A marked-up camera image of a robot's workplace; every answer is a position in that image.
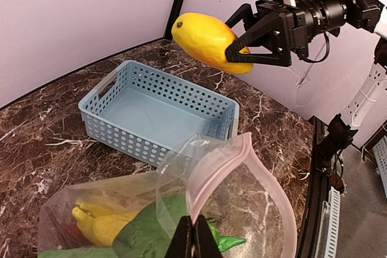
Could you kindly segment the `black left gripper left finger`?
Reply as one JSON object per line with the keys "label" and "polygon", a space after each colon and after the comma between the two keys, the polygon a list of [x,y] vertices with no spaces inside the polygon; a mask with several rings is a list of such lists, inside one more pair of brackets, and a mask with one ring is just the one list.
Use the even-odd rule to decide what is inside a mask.
{"label": "black left gripper left finger", "polygon": [[191,258],[193,225],[189,216],[182,216],[169,244],[165,258]]}

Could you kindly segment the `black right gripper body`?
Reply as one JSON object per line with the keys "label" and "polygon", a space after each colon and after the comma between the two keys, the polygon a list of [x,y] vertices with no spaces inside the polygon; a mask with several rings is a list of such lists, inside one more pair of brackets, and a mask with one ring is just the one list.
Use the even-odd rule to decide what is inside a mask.
{"label": "black right gripper body", "polygon": [[260,20],[268,16],[269,29],[264,47],[279,58],[279,66],[291,66],[291,53],[308,56],[308,31],[305,12],[278,2],[255,2]]}

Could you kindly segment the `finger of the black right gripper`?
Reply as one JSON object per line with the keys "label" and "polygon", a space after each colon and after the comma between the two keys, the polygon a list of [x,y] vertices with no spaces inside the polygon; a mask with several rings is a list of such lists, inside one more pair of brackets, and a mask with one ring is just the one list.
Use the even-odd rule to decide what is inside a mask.
{"label": "finger of the black right gripper", "polygon": [[233,41],[226,50],[226,59],[232,63],[254,63],[261,65],[279,66],[279,58],[269,49],[264,47],[266,34],[269,29],[268,16],[256,23],[257,33],[244,32],[237,40]]}
{"label": "finger of the black right gripper", "polygon": [[226,20],[225,24],[229,28],[233,28],[237,23],[243,21],[246,32],[251,31],[252,33],[257,33],[258,28],[255,25],[259,21],[258,16],[259,14],[253,12],[250,4],[243,4]]}

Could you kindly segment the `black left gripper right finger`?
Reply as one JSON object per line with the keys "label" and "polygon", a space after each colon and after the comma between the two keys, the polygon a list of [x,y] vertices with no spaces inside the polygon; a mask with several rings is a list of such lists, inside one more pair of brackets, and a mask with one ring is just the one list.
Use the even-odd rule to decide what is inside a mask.
{"label": "black left gripper right finger", "polygon": [[206,218],[199,215],[193,227],[193,257],[222,258]]}

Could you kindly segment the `green bell pepper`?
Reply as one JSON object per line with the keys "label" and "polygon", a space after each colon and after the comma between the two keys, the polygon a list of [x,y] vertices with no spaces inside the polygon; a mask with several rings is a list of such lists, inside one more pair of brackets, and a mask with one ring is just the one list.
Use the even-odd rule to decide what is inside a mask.
{"label": "green bell pepper", "polygon": [[165,256],[171,238],[157,219],[158,208],[162,208],[167,227],[174,232],[180,218],[187,215],[185,195],[164,196],[162,202],[142,209],[115,237],[112,248],[117,257]]}

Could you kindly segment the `orange mango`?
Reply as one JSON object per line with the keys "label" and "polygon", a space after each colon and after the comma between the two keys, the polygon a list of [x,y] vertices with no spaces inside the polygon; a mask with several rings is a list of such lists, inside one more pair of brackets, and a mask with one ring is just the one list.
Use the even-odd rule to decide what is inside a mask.
{"label": "orange mango", "polygon": [[226,49],[238,39],[221,20],[201,13],[180,15],[171,29],[174,41],[197,61],[227,74],[248,74],[252,63],[229,62]]}

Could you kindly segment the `clear zip top bag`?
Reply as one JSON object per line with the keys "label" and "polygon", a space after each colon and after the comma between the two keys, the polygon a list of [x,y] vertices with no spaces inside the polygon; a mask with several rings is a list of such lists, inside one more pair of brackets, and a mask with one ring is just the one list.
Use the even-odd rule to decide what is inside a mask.
{"label": "clear zip top bag", "polygon": [[[73,240],[64,225],[77,225],[76,201],[119,212],[140,212],[164,196],[184,194],[194,227],[206,218],[222,257],[294,257],[297,226],[287,195],[256,156],[250,133],[220,141],[194,135],[169,150],[157,170],[66,186],[41,208],[38,255],[47,250],[112,248]],[[157,219],[167,234],[162,208]]]}

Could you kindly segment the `yellow corn cob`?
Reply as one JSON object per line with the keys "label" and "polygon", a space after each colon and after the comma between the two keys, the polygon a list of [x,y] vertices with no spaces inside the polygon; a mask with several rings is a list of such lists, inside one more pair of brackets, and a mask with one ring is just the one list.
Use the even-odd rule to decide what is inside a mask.
{"label": "yellow corn cob", "polygon": [[101,205],[76,201],[71,214],[80,232],[98,247],[112,247],[113,241],[138,211],[119,212]]}

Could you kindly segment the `green cucumber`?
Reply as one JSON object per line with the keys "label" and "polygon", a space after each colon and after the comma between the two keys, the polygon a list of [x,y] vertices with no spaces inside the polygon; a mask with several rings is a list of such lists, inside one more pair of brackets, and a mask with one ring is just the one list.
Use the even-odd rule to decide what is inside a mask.
{"label": "green cucumber", "polygon": [[117,258],[112,248],[73,248],[68,250],[47,250],[38,258]]}

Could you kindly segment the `red lychee bunch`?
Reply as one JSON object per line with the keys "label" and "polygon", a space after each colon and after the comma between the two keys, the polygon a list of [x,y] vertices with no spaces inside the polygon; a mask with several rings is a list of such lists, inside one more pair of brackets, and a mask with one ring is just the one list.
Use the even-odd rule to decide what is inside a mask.
{"label": "red lychee bunch", "polygon": [[63,230],[65,235],[73,240],[80,241],[83,238],[83,234],[78,229],[77,225],[64,225]]}

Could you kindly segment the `light blue plastic basket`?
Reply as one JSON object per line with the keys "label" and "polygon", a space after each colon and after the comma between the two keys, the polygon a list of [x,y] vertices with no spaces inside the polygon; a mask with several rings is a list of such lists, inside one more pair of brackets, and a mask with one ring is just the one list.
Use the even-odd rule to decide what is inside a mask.
{"label": "light blue plastic basket", "polygon": [[110,72],[78,107],[89,137],[155,167],[193,135],[227,140],[238,132],[236,101],[133,60]]}

